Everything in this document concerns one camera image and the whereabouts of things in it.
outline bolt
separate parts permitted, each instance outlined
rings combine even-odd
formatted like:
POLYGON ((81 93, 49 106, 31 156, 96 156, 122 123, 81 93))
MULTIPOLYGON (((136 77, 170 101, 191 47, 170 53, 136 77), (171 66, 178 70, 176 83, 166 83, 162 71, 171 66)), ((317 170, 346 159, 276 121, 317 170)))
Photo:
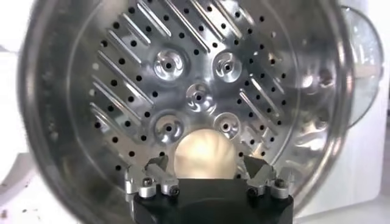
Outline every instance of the bolt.
POLYGON ((226 65, 225 65, 225 70, 226 70, 227 72, 229 72, 231 69, 232 69, 232 68, 230 67, 229 64, 226 64, 226 65))
POLYGON ((172 186, 170 189, 169 189, 169 194, 170 196, 172 197, 176 197, 180 194, 180 189, 178 186, 172 186))
POLYGON ((285 182, 283 179, 278 178, 275 180, 275 186, 279 188, 286 188, 287 182, 285 182))
POLYGON ((152 185, 152 183, 153 183, 153 180, 150 177, 146 177, 142 180, 142 185, 144 187, 149 187, 150 185, 152 185))
POLYGON ((249 188, 246 193, 247 193, 248 197, 250 197, 250 198, 258 197, 258 190, 254 187, 249 188))

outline stainless steel drum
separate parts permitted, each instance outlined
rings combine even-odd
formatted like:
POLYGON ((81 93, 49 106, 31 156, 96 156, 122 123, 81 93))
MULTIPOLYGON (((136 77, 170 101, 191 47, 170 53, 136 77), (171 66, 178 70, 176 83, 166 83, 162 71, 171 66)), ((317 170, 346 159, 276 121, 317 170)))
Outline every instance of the stainless steel drum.
POLYGON ((85 223, 130 223, 124 170, 201 128, 294 175, 299 211, 339 154, 353 93, 329 0, 41 0, 19 70, 32 151, 85 223))

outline screw head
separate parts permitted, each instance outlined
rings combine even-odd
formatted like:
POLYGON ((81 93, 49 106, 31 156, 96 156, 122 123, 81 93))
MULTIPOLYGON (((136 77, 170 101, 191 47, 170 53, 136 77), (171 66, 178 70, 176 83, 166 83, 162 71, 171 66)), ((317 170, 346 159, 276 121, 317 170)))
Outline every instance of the screw head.
POLYGON ((149 187, 153 184, 153 180, 150 177, 146 177, 142 180, 142 185, 144 187, 149 187))
POLYGON ((287 187, 287 182, 283 179, 276 179, 275 180, 275 186, 279 188, 286 188, 287 187))
POLYGON ((249 188, 246 193, 247 193, 248 197, 250 197, 250 198, 258 197, 258 190, 254 187, 249 188))
POLYGON ((170 189, 169 189, 169 194, 172 196, 172 197, 176 197, 180 194, 180 189, 178 186, 172 186, 170 189))

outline metal bracket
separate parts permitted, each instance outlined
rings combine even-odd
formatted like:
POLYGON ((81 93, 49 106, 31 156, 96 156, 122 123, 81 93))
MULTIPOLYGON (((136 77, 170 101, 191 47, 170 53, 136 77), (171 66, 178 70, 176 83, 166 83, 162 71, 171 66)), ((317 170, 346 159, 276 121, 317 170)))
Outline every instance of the metal bracket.
POLYGON ((257 197, 263 195, 272 173, 273 168, 264 164, 252 179, 247 180, 246 184, 249 186, 248 196, 257 197))
POLYGON ((289 186, 292 177, 293 176, 290 168, 282 168, 279 176, 271 182, 271 195, 278 199, 288 198, 289 186))
POLYGON ((167 156, 149 160, 145 169, 140 166, 130 166, 127 169, 126 200, 131 202, 133 195, 138 193, 142 198, 151 198, 157 193, 157 185, 161 186, 164 195, 175 197, 180 193, 179 180, 165 172, 167 156))

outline perforated metal surface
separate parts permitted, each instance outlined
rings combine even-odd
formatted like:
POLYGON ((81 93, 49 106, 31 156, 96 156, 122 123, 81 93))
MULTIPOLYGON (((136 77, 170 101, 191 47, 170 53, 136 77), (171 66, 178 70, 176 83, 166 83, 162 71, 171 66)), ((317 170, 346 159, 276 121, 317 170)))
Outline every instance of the perforated metal surface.
POLYGON ((237 178, 242 155, 292 168, 297 209, 342 146, 352 61, 333 1, 39 1, 34 16, 26 127, 87 223, 127 223, 124 167, 173 158, 194 130, 231 139, 237 178))
MULTIPOLYGON (((238 161, 240 152, 272 160, 298 94, 285 89, 296 82, 286 67, 292 50, 282 58, 275 46, 288 41, 280 26, 262 29, 266 23, 277 24, 236 2, 129 5, 107 28, 89 72, 96 128, 129 164, 173 158, 179 140, 200 128, 223 132, 238 161)), ((242 164, 237 174, 245 176, 242 164)))

